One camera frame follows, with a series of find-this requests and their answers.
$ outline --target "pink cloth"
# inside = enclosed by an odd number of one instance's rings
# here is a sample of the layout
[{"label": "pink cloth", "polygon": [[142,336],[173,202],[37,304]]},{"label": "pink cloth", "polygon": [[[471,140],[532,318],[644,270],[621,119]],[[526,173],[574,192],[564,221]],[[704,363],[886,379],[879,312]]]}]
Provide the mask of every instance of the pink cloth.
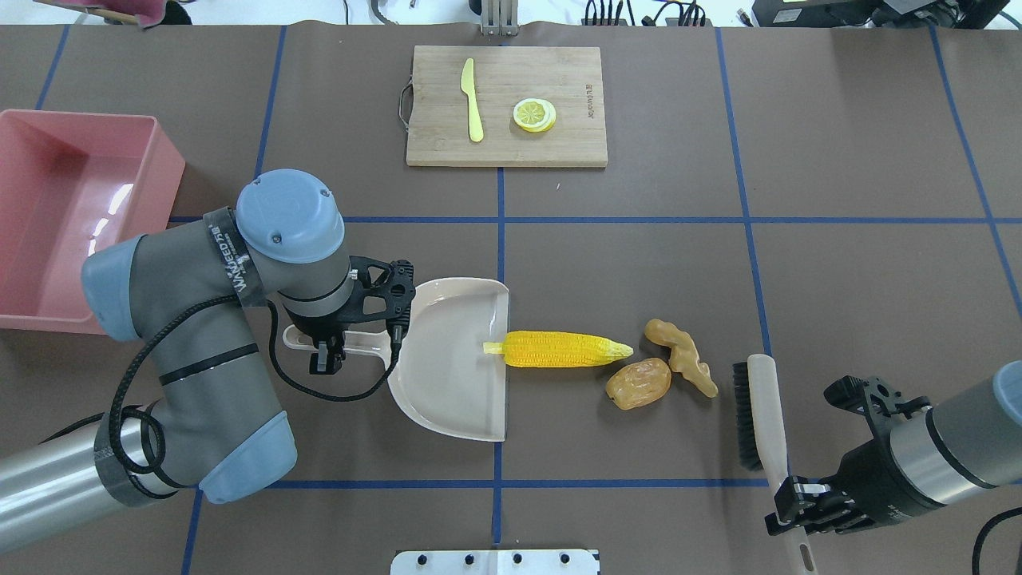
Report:
[{"label": "pink cloth", "polygon": [[59,3],[65,6],[105,8],[123,14],[132,14],[138,17],[138,23],[142,28],[153,27],[164,21],[164,13],[167,11],[166,0],[60,0]]}]

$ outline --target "yellow corn cob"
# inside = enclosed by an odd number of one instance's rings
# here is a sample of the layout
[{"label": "yellow corn cob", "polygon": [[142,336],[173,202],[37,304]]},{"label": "yellow corn cob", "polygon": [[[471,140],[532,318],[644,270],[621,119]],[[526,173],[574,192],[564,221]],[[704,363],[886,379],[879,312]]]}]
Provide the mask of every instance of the yellow corn cob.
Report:
[{"label": "yellow corn cob", "polygon": [[504,354],[504,362],[514,368],[588,368],[632,355],[624,344],[563,332],[511,332],[503,344],[482,344],[482,351]]}]

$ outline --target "blue joint cap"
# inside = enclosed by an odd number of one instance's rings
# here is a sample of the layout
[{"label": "blue joint cap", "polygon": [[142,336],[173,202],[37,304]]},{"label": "blue joint cap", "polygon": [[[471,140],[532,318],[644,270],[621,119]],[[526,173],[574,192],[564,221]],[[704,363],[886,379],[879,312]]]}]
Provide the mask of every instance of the blue joint cap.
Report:
[{"label": "blue joint cap", "polygon": [[333,192],[312,174],[273,170],[241,190],[235,217],[245,241],[274,259],[318,261],[344,240]]},{"label": "blue joint cap", "polygon": [[993,396],[1005,414],[1022,426],[1022,362],[1013,362],[994,374]]},{"label": "blue joint cap", "polygon": [[82,265],[82,291],[103,332],[119,342],[138,339],[131,321],[131,262],[143,235],[96,251]]},{"label": "blue joint cap", "polygon": [[217,464],[198,488],[211,504],[229,504],[284,477],[297,461],[287,413],[281,412]]}]

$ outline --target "white metal plate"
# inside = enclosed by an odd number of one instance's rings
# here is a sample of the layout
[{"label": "white metal plate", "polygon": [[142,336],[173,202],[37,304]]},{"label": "white metal plate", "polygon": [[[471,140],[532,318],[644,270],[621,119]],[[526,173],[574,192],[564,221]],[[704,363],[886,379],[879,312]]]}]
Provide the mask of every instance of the white metal plate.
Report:
[{"label": "white metal plate", "polygon": [[600,575],[600,552],[596,549],[402,552],[390,562],[390,575],[472,573]]}]

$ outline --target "gray tabletop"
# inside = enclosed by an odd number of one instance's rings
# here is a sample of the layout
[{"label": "gray tabletop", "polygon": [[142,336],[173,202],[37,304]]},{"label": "gray tabletop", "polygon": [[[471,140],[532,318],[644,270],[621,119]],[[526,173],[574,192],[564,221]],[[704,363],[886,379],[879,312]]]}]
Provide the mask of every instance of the gray tabletop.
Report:
[{"label": "gray tabletop", "polygon": [[[406,165],[413,47],[492,43],[471,25],[6,27],[0,108],[155,115],[188,162],[171,225],[261,171],[307,170],[337,192],[353,253],[500,279],[512,330],[599,334],[635,360],[663,356],[648,320],[675,322],[721,396],[676,385],[625,413],[603,394],[617,367],[509,370],[495,446],[419,428],[387,393],[338,405],[280,385],[299,453],[282,482],[226,506],[186,490],[0,573],[386,573],[400,549],[494,545],[598,548],[610,574],[783,573],[765,482],[738,466],[731,364],[777,358],[792,469],[820,477],[869,438],[824,401],[832,381],[940,402],[1022,356],[1022,36],[530,25],[507,43],[602,48],[608,166]],[[249,319],[265,340],[266,314]],[[0,332],[0,457],[108,406],[136,351]],[[378,372],[353,360],[320,386]],[[158,396],[151,369],[137,381],[129,401]],[[820,572],[965,573],[1019,495],[814,536]],[[996,531],[984,568],[1012,572],[1020,535]]]}]

